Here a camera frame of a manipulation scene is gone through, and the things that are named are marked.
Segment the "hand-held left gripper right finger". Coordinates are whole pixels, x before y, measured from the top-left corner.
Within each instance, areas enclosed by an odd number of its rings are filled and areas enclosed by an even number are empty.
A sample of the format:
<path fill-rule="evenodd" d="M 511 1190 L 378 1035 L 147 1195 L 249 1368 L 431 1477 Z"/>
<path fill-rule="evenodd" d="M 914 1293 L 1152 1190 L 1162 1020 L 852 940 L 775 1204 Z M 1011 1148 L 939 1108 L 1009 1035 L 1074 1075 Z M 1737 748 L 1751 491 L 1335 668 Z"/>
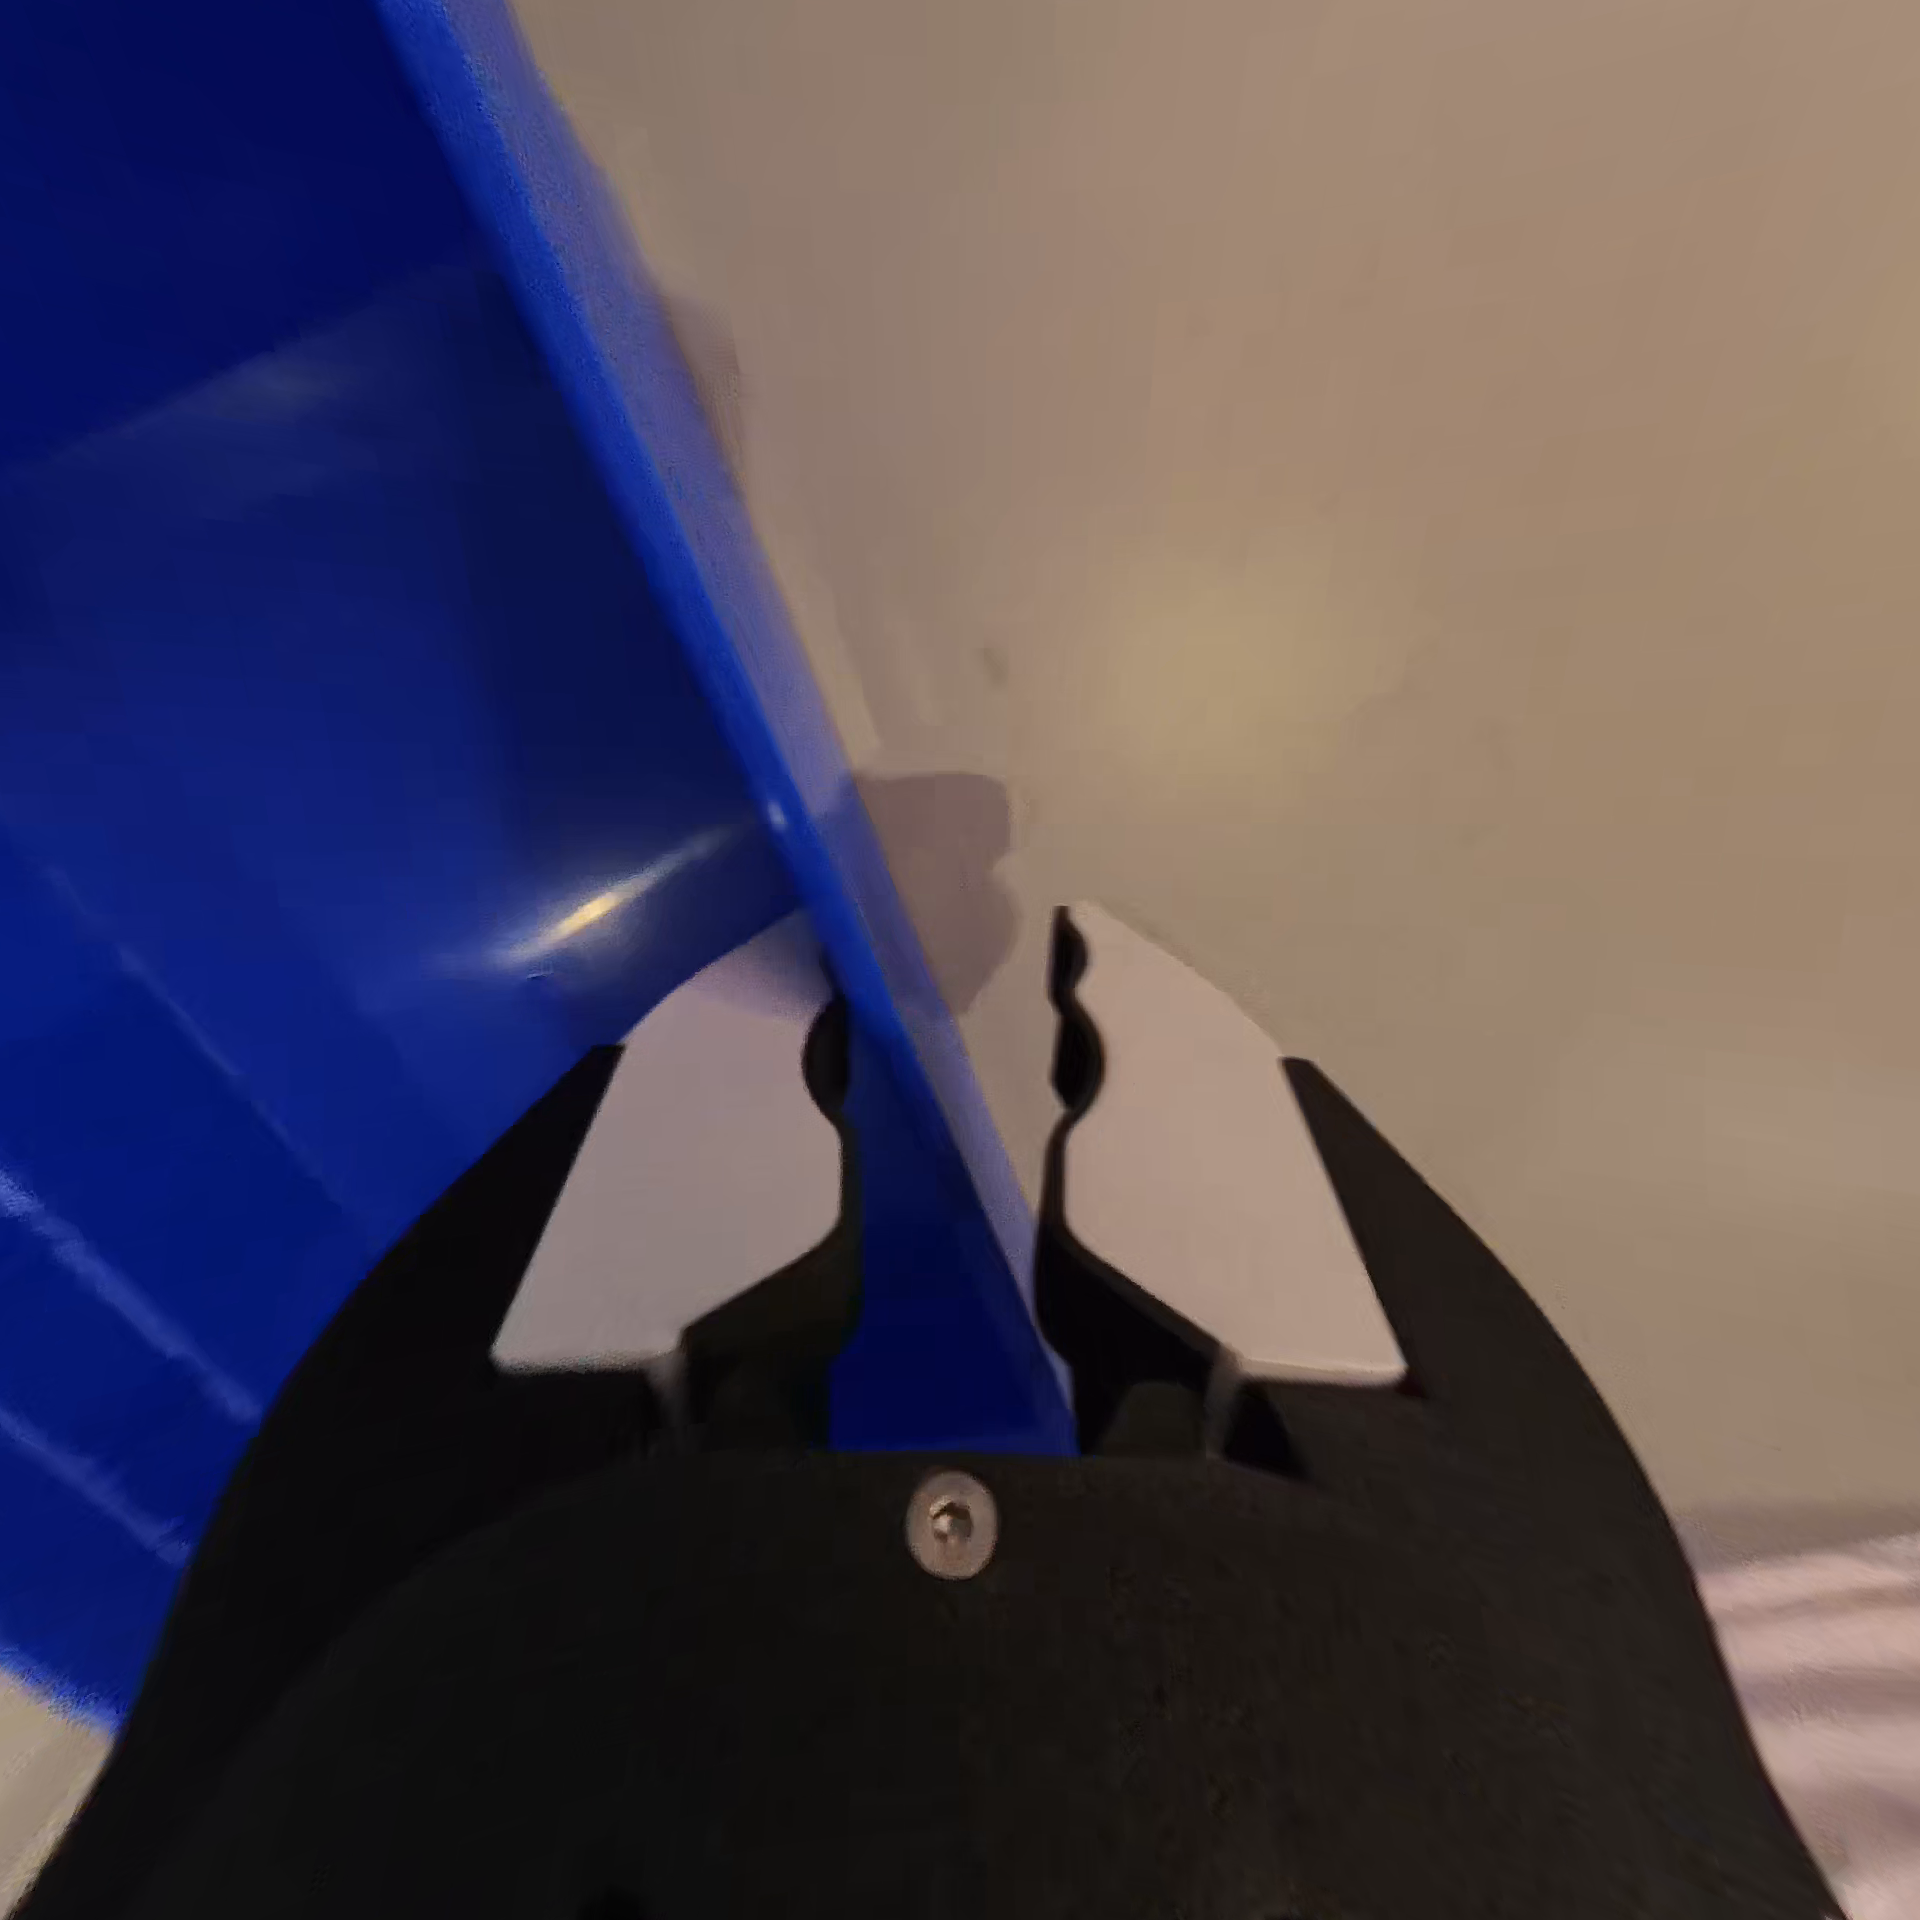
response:
<path fill-rule="evenodd" d="M 1034 1245 L 1081 1455 L 1287 1455 L 1269 1390 L 1407 1390 L 1279 1044 L 1097 903 L 1049 933 Z"/>

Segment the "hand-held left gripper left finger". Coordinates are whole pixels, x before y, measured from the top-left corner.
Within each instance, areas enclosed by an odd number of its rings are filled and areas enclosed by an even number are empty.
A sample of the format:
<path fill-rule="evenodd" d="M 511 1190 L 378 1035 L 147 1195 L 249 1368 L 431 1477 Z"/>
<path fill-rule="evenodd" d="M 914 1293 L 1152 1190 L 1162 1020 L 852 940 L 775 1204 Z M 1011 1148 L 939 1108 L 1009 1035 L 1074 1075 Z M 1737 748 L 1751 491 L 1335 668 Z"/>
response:
<path fill-rule="evenodd" d="M 864 1297 L 852 1011 L 799 913 L 625 1035 L 517 1284 L 505 1374 L 639 1374 L 705 1443 L 829 1440 Z"/>

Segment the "blue plastic bin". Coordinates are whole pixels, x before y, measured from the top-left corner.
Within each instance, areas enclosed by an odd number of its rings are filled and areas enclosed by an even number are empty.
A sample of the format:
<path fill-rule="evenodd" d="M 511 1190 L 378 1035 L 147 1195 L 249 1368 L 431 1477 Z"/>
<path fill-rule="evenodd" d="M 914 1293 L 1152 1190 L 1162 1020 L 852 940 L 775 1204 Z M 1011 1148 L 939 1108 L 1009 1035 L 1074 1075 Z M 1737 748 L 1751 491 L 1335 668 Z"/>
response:
<path fill-rule="evenodd" d="M 4 1675 L 115 1734 L 348 1285 L 789 913 L 877 1157 L 835 1443 L 1072 1451 L 958 1020 L 511 4 L 5 4 Z"/>

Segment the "person's white garment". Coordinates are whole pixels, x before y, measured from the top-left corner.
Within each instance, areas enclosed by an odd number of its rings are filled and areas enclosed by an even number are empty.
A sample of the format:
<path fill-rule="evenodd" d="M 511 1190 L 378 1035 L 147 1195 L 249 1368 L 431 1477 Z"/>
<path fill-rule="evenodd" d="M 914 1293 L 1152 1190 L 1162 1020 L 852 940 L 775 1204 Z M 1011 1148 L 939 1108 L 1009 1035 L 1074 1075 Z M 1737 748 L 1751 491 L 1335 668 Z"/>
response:
<path fill-rule="evenodd" d="M 1845 1918 L 1917 1915 L 1917 1513 L 1682 1524 L 1762 1767 Z"/>

